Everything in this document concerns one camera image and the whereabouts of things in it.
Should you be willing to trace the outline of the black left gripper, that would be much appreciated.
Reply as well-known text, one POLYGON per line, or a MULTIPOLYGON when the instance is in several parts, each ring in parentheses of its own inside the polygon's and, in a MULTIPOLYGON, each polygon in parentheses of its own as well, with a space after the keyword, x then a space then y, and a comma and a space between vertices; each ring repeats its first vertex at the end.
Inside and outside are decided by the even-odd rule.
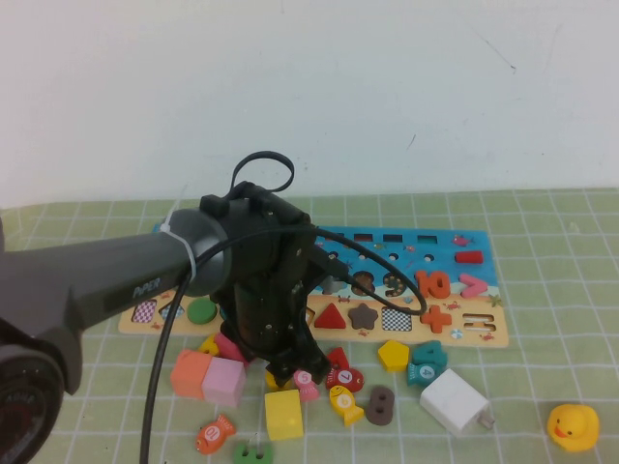
POLYGON ((267 363, 278 388, 298 370, 321 384, 330 361, 306 321, 309 289, 301 278, 253 275, 220 290, 221 331, 250 359, 267 363))

